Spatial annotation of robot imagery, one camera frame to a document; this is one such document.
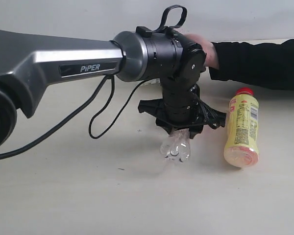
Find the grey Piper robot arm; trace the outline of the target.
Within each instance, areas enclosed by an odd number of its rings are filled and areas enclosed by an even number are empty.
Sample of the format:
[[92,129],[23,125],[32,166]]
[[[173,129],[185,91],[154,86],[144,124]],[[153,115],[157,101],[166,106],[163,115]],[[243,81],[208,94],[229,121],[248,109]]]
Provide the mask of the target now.
[[95,76],[124,82],[159,79],[162,98],[142,100],[138,110],[154,116],[168,133],[188,129],[193,138],[204,125],[224,127],[226,114],[199,97],[205,57],[202,47],[174,26],[139,26],[111,41],[0,30],[0,145],[13,132],[17,110],[32,117],[49,85]]

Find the black sleeved forearm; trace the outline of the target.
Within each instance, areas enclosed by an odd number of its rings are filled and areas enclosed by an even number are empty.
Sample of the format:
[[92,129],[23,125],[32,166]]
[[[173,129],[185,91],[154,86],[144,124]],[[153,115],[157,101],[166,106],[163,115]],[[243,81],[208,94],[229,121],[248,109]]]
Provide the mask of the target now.
[[294,39],[281,44],[220,42],[213,45],[219,69],[208,67],[211,79],[294,91]]

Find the person's open hand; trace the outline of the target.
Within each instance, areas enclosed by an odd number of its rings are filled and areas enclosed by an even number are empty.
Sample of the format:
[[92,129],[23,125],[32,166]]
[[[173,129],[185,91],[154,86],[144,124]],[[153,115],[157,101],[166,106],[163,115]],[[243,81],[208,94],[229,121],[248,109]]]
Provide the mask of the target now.
[[206,67],[219,69],[219,59],[216,52],[216,49],[212,42],[206,40],[204,37],[198,34],[185,34],[185,36],[192,41],[200,44],[203,51],[206,53],[206,59],[204,65]]

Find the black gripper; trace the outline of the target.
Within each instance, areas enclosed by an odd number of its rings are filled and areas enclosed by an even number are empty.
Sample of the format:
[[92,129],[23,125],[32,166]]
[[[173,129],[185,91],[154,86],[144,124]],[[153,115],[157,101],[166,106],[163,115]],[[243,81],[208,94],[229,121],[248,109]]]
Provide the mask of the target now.
[[181,129],[189,130],[192,140],[200,134],[205,125],[212,129],[224,127],[226,113],[217,111],[200,99],[198,78],[161,78],[162,98],[141,100],[139,113],[156,118],[156,125],[168,135]]

